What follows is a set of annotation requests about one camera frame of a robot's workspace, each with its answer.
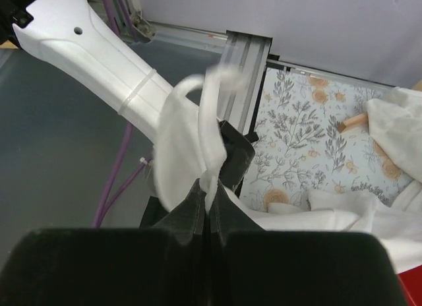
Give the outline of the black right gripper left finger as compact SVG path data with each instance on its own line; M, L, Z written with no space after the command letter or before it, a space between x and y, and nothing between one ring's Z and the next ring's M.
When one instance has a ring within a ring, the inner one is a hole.
M205 219L204 198L205 193L197 179L186 198L153 228L169 232L174 237L201 236Z

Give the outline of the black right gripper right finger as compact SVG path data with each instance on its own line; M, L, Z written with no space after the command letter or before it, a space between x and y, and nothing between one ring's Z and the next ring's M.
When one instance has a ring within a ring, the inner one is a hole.
M232 190L227 191L219 181L209 213L211 234L229 237L234 233L264 231L231 200L230 196L236 197Z

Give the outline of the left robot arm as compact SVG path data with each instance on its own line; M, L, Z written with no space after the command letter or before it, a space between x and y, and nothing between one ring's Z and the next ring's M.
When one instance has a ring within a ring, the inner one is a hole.
M1 0L1 39L67 73L150 141L198 140L198 108L123 42L87 0Z

